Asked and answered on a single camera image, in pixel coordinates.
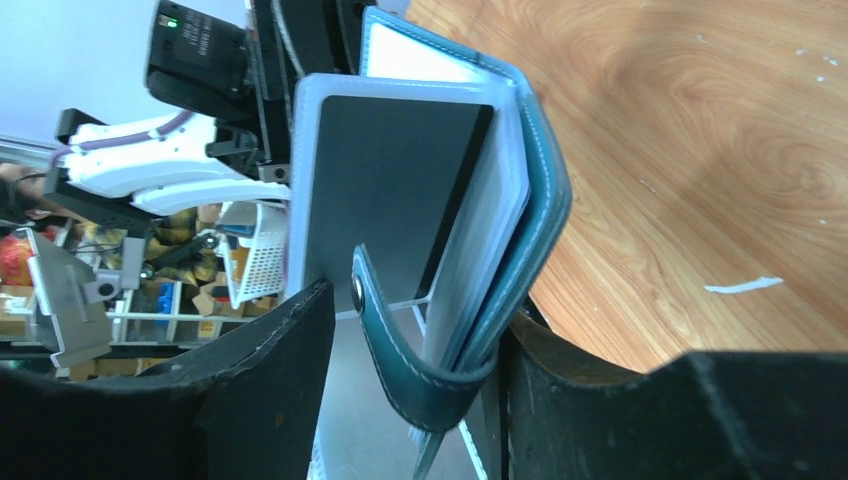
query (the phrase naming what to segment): white wall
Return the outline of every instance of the white wall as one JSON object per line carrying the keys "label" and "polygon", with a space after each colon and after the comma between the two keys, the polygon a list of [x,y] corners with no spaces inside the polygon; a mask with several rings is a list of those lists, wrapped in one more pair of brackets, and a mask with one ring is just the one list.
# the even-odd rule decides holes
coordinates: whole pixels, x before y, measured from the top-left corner
{"label": "white wall", "polygon": [[[176,108],[144,88],[156,0],[8,0],[0,7],[0,135],[55,143],[59,111],[107,123]],[[244,25],[244,0],[178,0]]]}

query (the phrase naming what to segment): teal leather wallet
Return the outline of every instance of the teal leather wallet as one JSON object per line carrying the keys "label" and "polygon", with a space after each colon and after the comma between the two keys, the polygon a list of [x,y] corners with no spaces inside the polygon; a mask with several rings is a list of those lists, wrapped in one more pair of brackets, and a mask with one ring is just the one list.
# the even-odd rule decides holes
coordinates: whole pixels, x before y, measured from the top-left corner
{"label": "teal leather wallet", "polygon": [[[435,368],[415,355],[390,318],[380,293],[379,272],[370,264],[367,245],[354,252],[352,297],[385,394],[392,407],[410,424],[424,431],[443,433],[463,418],[482,382],[492,371],[501,335],[565,226],[571,207],[571,184],[556,136],[530,82],[521,71],[376,7],[369,7],[363,17],[360,72],[367,70],[373,46],[372,31],[385,28],[442,54],[455,67],[449,76],[456,77],[456,81],[511,82],[515,86],[524,134],[529,202],[453,369]],[[421,72],[427,78],[417,79],[446,80],[438,75],[429,78],[432,73]]]}

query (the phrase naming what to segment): wooden table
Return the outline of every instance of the wooden table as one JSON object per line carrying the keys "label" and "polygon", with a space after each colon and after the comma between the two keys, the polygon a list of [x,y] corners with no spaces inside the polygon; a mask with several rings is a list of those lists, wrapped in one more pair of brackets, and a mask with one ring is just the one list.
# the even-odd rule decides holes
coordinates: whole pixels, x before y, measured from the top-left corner
{"label": "wooden table", "polygon": [[[689,349],[848,348],[848,2],[413,0],[520,67],[574,186],[532,290],[645,371]],[[759,277],[747,293],[705,286]]]}

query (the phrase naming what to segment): blue object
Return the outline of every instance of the blue object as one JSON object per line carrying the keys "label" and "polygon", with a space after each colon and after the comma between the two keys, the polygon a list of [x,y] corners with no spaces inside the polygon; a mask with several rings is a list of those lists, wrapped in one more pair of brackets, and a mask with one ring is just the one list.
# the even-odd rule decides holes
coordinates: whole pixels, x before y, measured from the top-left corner
{"label": "blue object", "polygon": [[[485,365],[486,360],[494,354],[498,340],[509,326],[513,313],[527,296],[527,292],[542,270],[565,226],[568,213],[571,210],[572,192],[562,151],[550,122],[545,116],[539,97],[533,91],[527,77],[516,67],[465,45],[440,37],[375,7],[366,8],[363,16],[361,66],[368,65],[368,57],[371,53],[370,35],[377,26],[383,26],[396,34],[407,37],[407,39],[428,46],[438,51],[437,53],[453,57],[459,65],[479,71],[485,76],[500,77],[498,81],[511,81],[517,89],[521,126],[524,131],[526,147],[527,170],[530,179],[530,200],[501,260],[498,273],[489,286],[483,306],[470,330],[470,335],[464,344],[459,360],[455,363],[453,369],[437,373],[445,375],[474,371],[481,365]],[[362,325],[369,345],[386,341],[386,334],[391,337],[392,332],[390,330],[383,329],[381,331],[381,329],[374,328],[375,326],[382,326],[381,322],[374,324],[363,322]],[[388,338],[387,343],[401,341],[403,340]],[[401,357],[408,353],[404,349],[395,350],[391,345],[390,348]],[[375,363],[379,363],[380,358],[375,356],[374,352],[384,350],[386,350],[384,345],[380,347],[372,346],[372,357],[374,357]],[[445,408],[445,402],[456,401],[458,406],[459,400],[464,400],[464,397],[458,399],[453,395],[452,388],[455,385],[441,382],[439,385],[424,385],[423,383],[428,383],[432,379],[421,375],[418,369],[413,369],[412,366],[415,364],[408,358],[402,358],[400,365],[377,365],[377,371],[380,372],[381,369],[386,368],[402,369],[403,365],[407,367],[408,371],[405,376],[393,371],[393,373],[396,373],[396,377],[393,378],[405,377],[406,382],[395,382],[391,385],[388,382],[383,382],[383,390],[386,396],[392,401],[392,407],[401,416],[420,413],[421,416],[415,419],[418,423],[421,423],[421,420],[434,423],[435,419],[429,416],[434,411],[441,410],[446,413],[446,416],[456,411],[453,408]],[[405,400],[409,400],[408,404],[399,404],[395,403],[398,398],[395,396],[395,389],[427,390],[431,396],[411,400],[406,398]],[[443,430],[439,430],[441,429],[428,432],[420,443],[413,478],[424,478],[430,470],[439,445],[444,438]]]}
{"label": "blue object", "polygon": [[[156,301],[156,313],[170,314],[174,305],[174,283],[167,282],[159,286],[159,298]],[[154,320],[157,340],[165,340],[168,332],[168,320]]]}
{"label": "blue object", "polygon": [[215,230],[219,232],[235,235],[237,237],[253,237],[253,232],[256,230],[255,225],[217,225]]}

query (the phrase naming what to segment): white plastic basket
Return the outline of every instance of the white plastic basket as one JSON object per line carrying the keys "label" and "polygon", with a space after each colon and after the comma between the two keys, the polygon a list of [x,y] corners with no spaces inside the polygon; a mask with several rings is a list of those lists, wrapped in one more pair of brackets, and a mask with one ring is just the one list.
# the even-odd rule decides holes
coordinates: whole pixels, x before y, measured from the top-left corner
{"label": "white plastic basket", "polygon": [[281,294],[286,287],[285,258],[288,237],[288,215],[284,207],[258,204],[253,238],[245,242],[250,248],[241,282],[235,280],[229,242],[224,242],[224,268],[230,304],[238,308],[243,302],[266,295]]}

